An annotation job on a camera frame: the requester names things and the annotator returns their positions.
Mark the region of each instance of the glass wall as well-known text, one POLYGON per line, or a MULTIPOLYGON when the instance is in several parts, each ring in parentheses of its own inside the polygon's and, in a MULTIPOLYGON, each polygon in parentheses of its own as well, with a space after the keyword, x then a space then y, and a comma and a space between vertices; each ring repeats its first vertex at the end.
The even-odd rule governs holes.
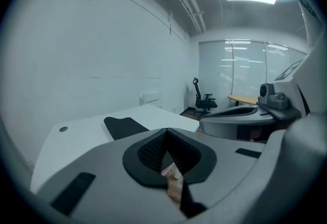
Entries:
POLYGON ((218 109, 229 107, 233 78, 232 45, 225 41, 205 42, 199 45, 199 89, 204 94, 216 98, 218 109))
POLYGON ((218 109, 230 106, 228 95, 257 97, 260 86, 272 82, 305 53, 271 42, 247 39, 203 42, 199 45, 199 88, 216 98, 218 109))

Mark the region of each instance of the chair seat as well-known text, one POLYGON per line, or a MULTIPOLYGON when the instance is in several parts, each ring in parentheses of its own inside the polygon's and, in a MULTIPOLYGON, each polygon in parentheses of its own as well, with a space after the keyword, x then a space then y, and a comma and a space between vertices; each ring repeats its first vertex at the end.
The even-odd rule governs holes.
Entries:
MULTIPOLYGON (((205 100, 201 100, 199 103, 199 106, 197 106, 198 108, 205 108, 207 106, 207 101, 205 100)), ((210 101, 209 103, 209 107, 210 108, 214 108, 214 107, 218 107, 217 104, 215 103, 215 101, 210 101)))

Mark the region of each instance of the chair backrest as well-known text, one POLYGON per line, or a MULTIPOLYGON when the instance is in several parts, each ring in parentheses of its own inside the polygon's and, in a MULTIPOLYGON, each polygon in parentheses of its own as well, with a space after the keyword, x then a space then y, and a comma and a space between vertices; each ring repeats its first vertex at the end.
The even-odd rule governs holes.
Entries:
POLYGON ((198 82, 199 82, 199 80, 197 78, 194 78, 193 84, 194 84, 195 90, 196 90, 196 94, 195 94, 196 95, 196 102, 195 102, 195 105, 197 105, 201 101, 201 93, 200 93, 200 90, 199 90, 198 82))

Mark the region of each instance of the baseboard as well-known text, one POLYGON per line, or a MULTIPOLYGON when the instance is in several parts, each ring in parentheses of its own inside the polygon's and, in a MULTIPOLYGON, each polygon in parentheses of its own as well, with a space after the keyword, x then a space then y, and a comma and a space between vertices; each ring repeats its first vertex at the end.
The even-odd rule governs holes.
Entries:
POLYGON ((186 108, 180 115, 182 115, 185 111, 187 111, 187 110, 195 110, 195 108, 194 107, 188 107, 188 108, 186 108))

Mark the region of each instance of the white desk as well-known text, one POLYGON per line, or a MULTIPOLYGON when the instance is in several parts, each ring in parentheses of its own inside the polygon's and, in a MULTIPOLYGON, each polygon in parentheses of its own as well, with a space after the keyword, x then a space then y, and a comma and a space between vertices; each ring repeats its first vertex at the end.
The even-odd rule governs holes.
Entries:
POLYGON ((131 117, 149 130, 169 127, 195 132, 199 128, 199 122, 196 120, 151 105, 56 124, 52 127, 37 159, 31 191, 36 193, 52 175, 90 149, 113 141, 103 122, 106 117, 117 119, 131 117), (68 129, 59 132, 59 129, 64 126, 68 129))

